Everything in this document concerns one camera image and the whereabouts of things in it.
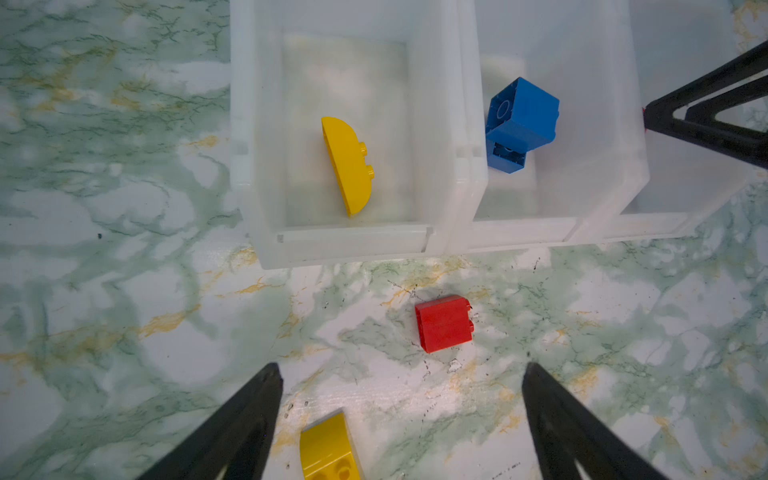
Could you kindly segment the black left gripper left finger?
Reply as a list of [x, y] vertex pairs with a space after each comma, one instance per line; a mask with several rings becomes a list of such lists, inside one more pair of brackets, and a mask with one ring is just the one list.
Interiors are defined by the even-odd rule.
[[261, 369], [142, 479], [260, 479], [283, 394], [279, 366]]

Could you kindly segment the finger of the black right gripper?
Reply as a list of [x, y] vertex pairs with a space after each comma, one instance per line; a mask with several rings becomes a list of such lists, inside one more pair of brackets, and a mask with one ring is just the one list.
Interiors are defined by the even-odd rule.
[[704, 76], [650, 102], [646, 129], [767, 167], [767, 134], [717, 119], [767, 96], [767, 43], [762, 42]]

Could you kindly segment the blue square brick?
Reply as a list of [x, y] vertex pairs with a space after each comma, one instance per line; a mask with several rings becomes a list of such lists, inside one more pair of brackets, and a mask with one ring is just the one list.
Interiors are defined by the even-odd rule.
[[559, 118], [558, 98], [519, 77], [490, 102], [486, 139], [526, 153], [553, 142]]

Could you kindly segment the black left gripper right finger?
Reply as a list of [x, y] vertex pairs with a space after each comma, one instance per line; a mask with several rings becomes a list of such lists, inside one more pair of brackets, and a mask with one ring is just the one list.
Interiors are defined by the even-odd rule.
[[663, 479], [541, 365], [522, 381], [527, 419], [544, 479]]

